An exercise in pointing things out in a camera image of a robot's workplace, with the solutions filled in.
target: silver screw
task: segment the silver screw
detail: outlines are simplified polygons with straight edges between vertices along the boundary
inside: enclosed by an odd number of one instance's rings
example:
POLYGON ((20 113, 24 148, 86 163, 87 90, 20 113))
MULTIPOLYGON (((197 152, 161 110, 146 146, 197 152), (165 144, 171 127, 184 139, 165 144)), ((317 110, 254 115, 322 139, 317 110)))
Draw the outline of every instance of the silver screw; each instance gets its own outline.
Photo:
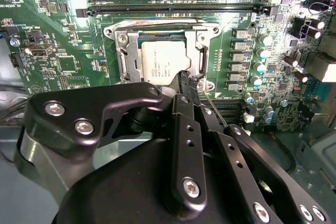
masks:
POLYGON ((313 216, 311 215, 311 213, 308 211, 308 209, 305 206, 301 205, 300 210, 303 213, 303 216, 305 216, 307 220, 309 221, 313 220, 313 216))
POLYGON ((205 113, 207 113, 208 115, 212 114, 212 111, 210 109, 208 109, 207 107, 204 108, 205 113))
POLYGON ((317 207, 313 207, 313 212, 317 215, 317 217, 320 218, 320 220, 325 221, 326 217, 323 215, 323 213, 321 213, 321 211, 319 209, 317 209, 317 207))
POLYGON ((269 214, 261 204, 256 202, 254 203, 253 208, 254 212, 257 214, 260 220, 262 220, 264 223, 269 223, 269 214))
POLYGON ((93 125, 85 120, 80 120, 75 123, 75 129, 78 133, 89 135, 93 132, 93 125))
POLYGON ((197 35, 197 41, 198 42, 201 42, 201 41, 204 41, 205 40, 205 36, 204 36, 204 34, 199 34, 199 35, 197 35))
POLYGON ((45 105, 44 107, 45 111, 52 116, 60 116, 63 115, 65 112, 65 108, 56 102, 51 102, 45 105))
POLYGON ((240 132, 240 130, 237 128, 237 127, 234 127, 233 128, 235 130, 235 132, 238 134, 238 135, 241 135, 242 133, 240 132))
POLYGON ((183 180, 184 191, 192 198, 197 198, 200 195, 200 189, 197 183, 191 179, 183 180))
POLYGON ((12 47, 19 47, 20 46, 20 41, 16 38, 12 38, 12 39, 10 39, 9 44, 12 47))
POLYGON ((187 97, 181 97, 181 100, 182 100, 183 102, 185 102, 185 103, 189 103, 187 97))
POLYGON ((280 105, 281 105, 282 107, 287 107, 287 106, 288 106, 288 102, 287 102, 287 100, 283 100, 283 101, 281 101, 281 102, 280 102, 280 105))
POLYGON ((128 42, 128 37, 127 37, 127 35, 125 35, 125 34, 120 34, 120 35, 118 36, 118 42, 120 43, 120 45, 125 46, 125 45, 127 44, 127 42, 128 42))

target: hole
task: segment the hole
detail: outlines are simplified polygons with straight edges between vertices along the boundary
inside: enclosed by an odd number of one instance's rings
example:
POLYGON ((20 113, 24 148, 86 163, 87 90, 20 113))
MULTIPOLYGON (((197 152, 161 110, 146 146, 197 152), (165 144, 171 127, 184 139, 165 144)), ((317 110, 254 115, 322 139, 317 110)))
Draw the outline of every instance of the hole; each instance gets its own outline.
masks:
POLYGON ((181 97, 181 100, 184 101, 185 103, 189 103, 189 100, 187 97, 181 97))
POLYGON ((239 162, 239 161, 236 161, 236 164, 237 164, 237 166, 238 166, 239 168, 242 168, 242 167, 243 167, 243 165, 242 165, 241 162, 239 162))
POLYGON ((228 146, 228 147, 230 148, 230 150, 232 150, 232 151, 235 149, 235 148, 234 148, 232 145, 230 145, 230 144, 228 144, 227 146, 228 146))
POLYGON ((149 88, 149 92, 153 95, 159 95, 160 93, 155 88, 149 88))
POLYGON ((187 125, 187 130, 194 131, 194 129, 190 125, 187 125))
POLYGON ((191 140, 187 140, 187 145, 189 147, 195 147, 194 143, 191 140))

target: black cable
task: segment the black cable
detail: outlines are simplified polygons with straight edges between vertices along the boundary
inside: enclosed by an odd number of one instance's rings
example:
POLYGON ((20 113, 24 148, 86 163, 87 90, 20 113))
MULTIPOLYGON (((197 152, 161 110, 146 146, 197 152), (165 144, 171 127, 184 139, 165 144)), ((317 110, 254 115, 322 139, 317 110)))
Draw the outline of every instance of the black cable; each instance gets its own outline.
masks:
MULTIPOLYGON (((10 119, 16 115, 19 115, 20 113, 23 113, 25 111, 25 106, 27 104, 27 100, 18 102, 14 104, 13 106, 9 107, 8 109, 5 109, 0 113, 0 123, 10 119)), ((7 163, 14 165, 14 162, 10 160, 5 153, 0 149, 0 156, 6 161, 7 163)))
POLYGON ((0 91, 10 91, 10 92, 18 93, 18 94, 26 94, 27 93, 24 87, 6 85, 6 84, 1 84, 0 85, 0 91))
POLYGON ((321 14, 321 13, 324 13, 325 11, 328 10, 328 9, 327 9, 327 10, 322 10, 322 11, 320 11, 320 12, 318 12, 318 13, 312 13, 312 12, 310 11, 310 8, 311 8, 313 5, 315 5, 315 4, 319 4, 319 5, 324 5, 324 6, 330 7, 330 5, 327 5, 327 4, 322 3, 322 2, 314 2, 314 3, 312 3, 312 4, 308 7, 308 11, 309 11, 309 13, 310 13, 311 15, 321 14))
POLYGON ((277 138, 274 133, 271 133, 271 137, 274 139, 276 144, 279 146, 279 148, 286 154, 286 156, 289 158, 290 165, 285 171, 287 173, 292 173, 296 169, 296 160, 293 156, 293 154, 290 152, 290 150, 280 141, 279 138, 277 138))

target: green circuit board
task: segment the green circuit board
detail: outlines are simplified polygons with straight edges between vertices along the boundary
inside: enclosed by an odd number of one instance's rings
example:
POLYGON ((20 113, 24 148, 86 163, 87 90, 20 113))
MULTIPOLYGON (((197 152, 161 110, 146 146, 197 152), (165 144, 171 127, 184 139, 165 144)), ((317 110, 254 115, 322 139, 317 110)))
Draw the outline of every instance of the green circuit board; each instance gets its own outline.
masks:
MULTIPOLYGON (((290 31, 295 17, 311 16, 307 4, 297 0, 0 0, 1 29, 9 32, 3 39, 8 41, 14 65, 30 95, 120 83, 115 41, 104 35, 105 27, 132 19, 197 18, 218 23, 221 28, 209 47, 206 79, 214 84, 209 97, 242 99, 249 92, 257 107, 254 126, 263 124, 263 109, 271 105, 277 114, 274 123, 283 131, 300 126, 297 105, 311 82, 301 83, 294 77, 296 69, 283 60, 299 50, 300 65, 304 66, 308 53, 319 43, 318 39, 297 39, 290 31), (274 7, 275 11, 261 13, 260 7, 274 7), (250 32, 238 40, 236 29, 250 32), (270 56, 266 60, 256 55, 263 47, 258 40, 262 34, 274 41, 267 48, 270 56), (19 45, 13 46, 12 39, 19 45), (244 56, 237 86, 230 90, 230 54, 238 41, 245 43, 243 51, 249 54, 244 56), (263 74, 253 68, 257 61, 266 66, 263 74), (262 85, 253 85, 252 76, 259 76, 262 85), (280 105, 283 100, 288 106, 280 105)), ((326 24, 331 17, 331 12, 314 15, 326 24)))

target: chip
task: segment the chip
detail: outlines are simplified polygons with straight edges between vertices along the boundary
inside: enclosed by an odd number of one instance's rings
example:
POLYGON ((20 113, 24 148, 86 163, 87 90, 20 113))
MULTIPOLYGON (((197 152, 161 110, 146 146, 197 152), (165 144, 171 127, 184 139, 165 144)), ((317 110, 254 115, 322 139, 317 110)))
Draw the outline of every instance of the chip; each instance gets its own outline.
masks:
POLYGON ((294 87, 292 90, 292 94, 300 94, 301 93, 301 88, 300 87, 294 87))
POLYGON ((233 49, 235 50, 245 50, 246 42, 234 42, 233 49))
POLYGON ((259 102, 257 105, 258 109, 262 109, 265 106, 265 104, 263 102, 259 102))
POLYGON ((298 45, 298 40, 297 39, 292 39, 289 43, 290 47, 296 47, 298 45))
POLYGON ((239 81, 240 80, 240 73, 231 73, 229 75, 230 81, 239 81))
POLYGON ((269 64, 268 65, 268 71, 275 71, 277 69, 277 65, 276 64, 269 64))
POLYGON ((235 29, 234 37, 237 39, 246 39, 248 37, 248 30, 235 29))
POLYGON ((143 78, 155 85, 168 85, 181 70, 190 68, 183 41, 145 41, 141 45, 143 78))
POLYGON ((278 90, 284 90, 287 87, 287 83, 280 83, 278 90))
POLYGON ((281 23, 283 21, 283 16, 283 14, 278 14, 277 16, 275 16, 274 23, 281 23))
POLYGON ((50 13, 58 13, 58 6, 56 3, 49 3, 47 5, 48 12, 50 13))
POLYGON ((243 61, 244 54, 242 52, 231 52, 231 60, 233 61, 243 61))
POLYGON ((68 13, 69 12, 68 5, 66 3, 60 3, 59 4, 59 8, 61 9, 61 11, 63 13, 68 13))
POLYGON ((228 84, 227 85, 227 90, 231 90, 231 91, 237 91, 239 88, 238 84, 228 84))
POLYGON ((231 69, 231 71, 239 72, 239 71, 242 70, 242 67, 243 67, 242 64, 235 64, 235 63, 233 63, 233 64, 231 64, 230 69, 231 69))

